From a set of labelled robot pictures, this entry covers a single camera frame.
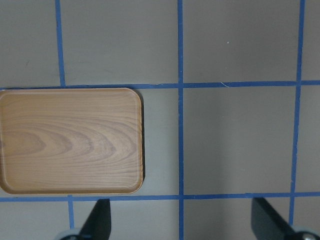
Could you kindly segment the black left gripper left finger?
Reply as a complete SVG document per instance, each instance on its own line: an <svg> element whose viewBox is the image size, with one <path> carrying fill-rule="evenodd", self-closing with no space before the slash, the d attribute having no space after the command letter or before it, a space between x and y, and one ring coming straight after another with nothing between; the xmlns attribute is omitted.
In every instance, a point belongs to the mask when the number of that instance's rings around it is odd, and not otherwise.
<svg viewBox="0 0 320 240"><path fill-rule="evenodd" d="M109 199L99 199L80 229L81 240L108 240L111 235L111 205Z"/></svg>

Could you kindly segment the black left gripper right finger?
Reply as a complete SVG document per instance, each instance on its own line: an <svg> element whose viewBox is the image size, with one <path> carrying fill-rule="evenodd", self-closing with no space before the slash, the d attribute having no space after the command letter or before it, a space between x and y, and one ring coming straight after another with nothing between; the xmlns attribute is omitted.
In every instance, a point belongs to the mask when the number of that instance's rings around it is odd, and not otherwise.
<svg viewBox="0 0 320 240"><path fill-rule="evenodd" d="M299 240L296 232L263 197L251 202L251 229L257 240Z"/></svg>

